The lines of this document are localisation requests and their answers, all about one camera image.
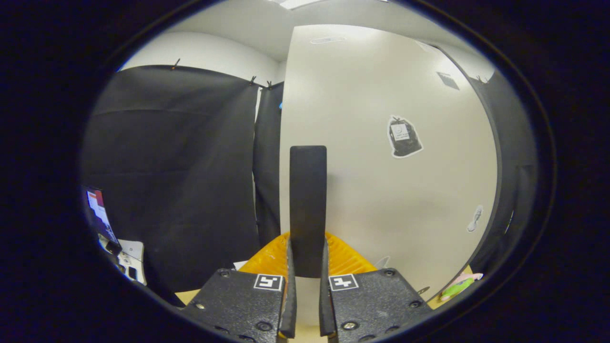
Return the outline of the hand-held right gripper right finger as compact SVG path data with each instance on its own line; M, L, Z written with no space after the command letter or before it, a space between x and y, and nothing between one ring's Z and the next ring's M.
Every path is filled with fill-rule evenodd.
M379 268L348 243L325 234L320 334L330 343L381 343L416 328L432 309L394 268Z

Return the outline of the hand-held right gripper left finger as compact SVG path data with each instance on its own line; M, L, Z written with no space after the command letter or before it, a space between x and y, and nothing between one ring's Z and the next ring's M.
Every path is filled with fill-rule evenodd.
M284 233L237 271L218 269L182 313L233 340L285 343L295 336L296 309L292 246Z

